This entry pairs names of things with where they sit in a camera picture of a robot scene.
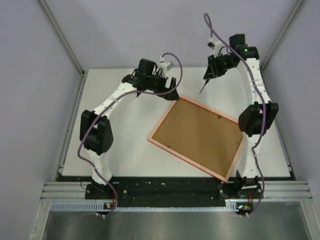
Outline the red handled screwdriver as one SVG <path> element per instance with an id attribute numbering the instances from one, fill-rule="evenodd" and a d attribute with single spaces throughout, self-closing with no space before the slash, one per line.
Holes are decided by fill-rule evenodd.
<path id="1" fill-rule="evenodd" d="M 209 79 L 206 79 L 205 82 L 204 82 L 203 87 L 201 88 L 201 90 L 199 92 L 199 95 L 203 92 L 203 90 L 204 90 L 205 86 L 208 84 L 208 82 L 209 82 Z"/>

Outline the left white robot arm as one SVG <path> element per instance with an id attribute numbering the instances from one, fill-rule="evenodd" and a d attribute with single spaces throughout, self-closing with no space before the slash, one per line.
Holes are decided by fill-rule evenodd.
<path id="1" fill-rule="evenodd" d="M 172 61 L 160 57 L 156 63 L 142 58 L 138 67 L 121 80 L 117 89 L 103 103 L 93 110 L 84 110 L 80 117 L 78 152 L 86 149 L 89 157 L 80 156 L 92 166 L 92 180 L 97 183 L 96 192 L 102 198 L 109 198 L 114 191 L 107 151 L 114 142 L 112 121 L 133 100 L 142 94 L 154 95 L 167 101 L 178 101 L 177 86 L 181 79 L 169 78 L 174 67 Z"/>

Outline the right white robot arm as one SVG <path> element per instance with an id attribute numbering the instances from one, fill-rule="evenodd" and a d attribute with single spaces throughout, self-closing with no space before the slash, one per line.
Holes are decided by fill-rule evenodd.
<path id="1" fill-rule="evenodd" d="M 258 181 L 264 177 L 258 154 L 262 139 L 276 118 L 279 105 L 272 102 L 266 92 L 258 49 L 246 44 L 244 34 L 231 36 L 228 44 L 210 37 L 207 45 L 213 50 L 213 54 L 207 58 L 204 81 L 208 83 L 223 76 L 228 70 L 236 69 L 247 101 L 247 107 L 238 117 L 238 126 L 244 137 L 240 164 L 234 182 L 222 184 L 219 193 L 225 199 L 234 195 L 245 198 L 250 193 L 260 195 L 263 186 Z"/>

